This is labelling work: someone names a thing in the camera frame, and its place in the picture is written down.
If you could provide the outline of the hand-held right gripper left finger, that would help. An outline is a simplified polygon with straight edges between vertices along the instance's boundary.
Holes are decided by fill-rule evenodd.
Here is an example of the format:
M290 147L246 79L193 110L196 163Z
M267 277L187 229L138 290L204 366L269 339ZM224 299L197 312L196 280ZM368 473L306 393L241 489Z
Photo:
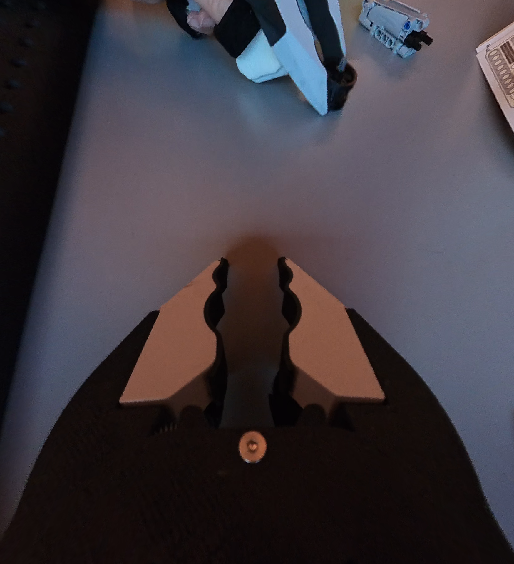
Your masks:
M174 419L195 406L219 427L227 363L217 325L225 313L228 269L225 258L212 262L160 307L120 405L162 405Z

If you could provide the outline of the black toy wheel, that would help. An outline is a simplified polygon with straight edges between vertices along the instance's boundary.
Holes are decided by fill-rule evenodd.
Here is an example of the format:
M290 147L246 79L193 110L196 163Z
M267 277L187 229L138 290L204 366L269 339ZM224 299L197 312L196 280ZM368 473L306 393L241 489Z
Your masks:
M356 84L357 72L345 58L338 64L328 64L326 71L328 112L340 110Z

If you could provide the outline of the grey toy brick assembly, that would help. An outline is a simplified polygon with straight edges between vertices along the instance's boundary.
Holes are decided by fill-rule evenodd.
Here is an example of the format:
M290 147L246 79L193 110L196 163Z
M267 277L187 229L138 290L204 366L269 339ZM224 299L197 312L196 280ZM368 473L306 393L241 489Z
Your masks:
M359 22L403 59L433 42L426 31L428 15L400 1L363 1Z

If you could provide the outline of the black perforated table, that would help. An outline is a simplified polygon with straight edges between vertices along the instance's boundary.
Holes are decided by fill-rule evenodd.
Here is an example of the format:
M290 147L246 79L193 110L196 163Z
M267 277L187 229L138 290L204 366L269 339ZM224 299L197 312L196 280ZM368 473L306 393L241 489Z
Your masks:
M0 432L99 1L0 1Z

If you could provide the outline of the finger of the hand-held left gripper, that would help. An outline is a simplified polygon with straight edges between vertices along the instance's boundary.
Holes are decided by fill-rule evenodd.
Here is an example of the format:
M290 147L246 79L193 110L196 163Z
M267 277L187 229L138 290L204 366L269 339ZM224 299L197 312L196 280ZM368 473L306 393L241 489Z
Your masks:
M327 105L328 64L346 59L338 1L275 1L283 19L283 36L269 46L258 32L236 63L249 80L261 83L288 75L324 116Z

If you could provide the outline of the person's left hand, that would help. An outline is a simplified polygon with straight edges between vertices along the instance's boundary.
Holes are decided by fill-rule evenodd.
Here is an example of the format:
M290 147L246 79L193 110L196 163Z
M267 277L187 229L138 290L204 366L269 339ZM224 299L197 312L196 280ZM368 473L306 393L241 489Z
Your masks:
M216 21L204 9L189 11L187 14L187 24L194 33L194 36L212 35Z

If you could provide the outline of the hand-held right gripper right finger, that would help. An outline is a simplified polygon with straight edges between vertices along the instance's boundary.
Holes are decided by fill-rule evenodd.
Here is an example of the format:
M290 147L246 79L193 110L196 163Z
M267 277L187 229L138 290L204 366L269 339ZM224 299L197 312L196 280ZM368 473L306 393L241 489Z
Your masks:
M274 424L295 425L318 405L327 419L348 403L381 403L385 394L343 303L288 258L278 259L282 339L274 380Z

